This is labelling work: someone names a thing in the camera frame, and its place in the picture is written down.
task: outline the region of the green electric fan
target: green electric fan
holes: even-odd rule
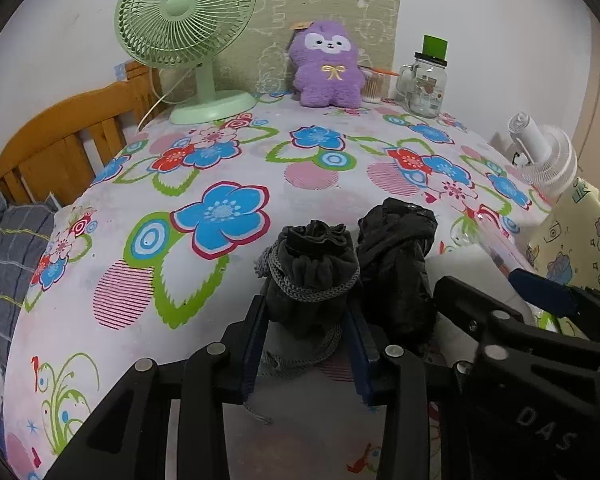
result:
[[[216,91],[211,65],[246,27],[254,4],[255,0],[118,1],[118,41],[134,59],[154,68],[196,70],[197,95],[173,109],[172,123],[224,119],[255,106],[247,92]]]

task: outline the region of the yellow bow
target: yellow bow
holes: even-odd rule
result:
[[[340,74],[338,74],[338,72],[344,72],[345,70],[346,70],[346,68],[344,67],[344,65],[338,65],[338,66],[323,65],[322,66],[323,72],[331,72],[329,79],[333,79],[334,77],[336,77],[336,78],[340,79],[340,81],[342,81],[342,78],[340,77]]]

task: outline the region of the stuffed animal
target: stuffed animal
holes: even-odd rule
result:
[[[294,86],[300,104],[358,108],[365,76],[358,68],[358,48],[338,22],[314,22],[300,32],[289,47],[298,67]]]

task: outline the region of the white portable fan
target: white portable fan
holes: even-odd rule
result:
[[[578,157],[567,134],[520,112],[509,121],[509,133],[526,161],[520,173],[548,198],[559,197],[576,178]]]
[[[246,27],[254,4],[255,0],[118,1],[118,41],[133,58],[153,68],[196,69],[198,93],[173,109],[172,123],[224,119],[255,106],[247,92],[216,91],[211,65]]]

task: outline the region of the wooden bed frame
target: wooden bed frame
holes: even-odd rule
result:
[[[0,153],[0,191],[6,199],[26,204],[53,192],[62,205],[73,203],[95,178],[80,131],[89,132],[106,165],[126,144],[117,117],[133,112],[139,123],[157,101],[149,70],[129,62],[127,81],[70,97],[25,124]],[[162,110],[160,104],[150,118]]]

